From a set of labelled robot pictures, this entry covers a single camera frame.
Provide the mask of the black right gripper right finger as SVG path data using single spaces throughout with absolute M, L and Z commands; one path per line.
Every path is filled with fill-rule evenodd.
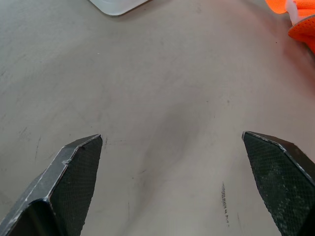
M 315 234 L 315 164 L 295 144 L 242 134 L 257 189 L 283 236 Z

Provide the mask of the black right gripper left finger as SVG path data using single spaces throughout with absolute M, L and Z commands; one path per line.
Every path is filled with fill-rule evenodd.
M 61 148 L 0 223 L 2 236 L 79 236 L 95 190 L 102 136 Z

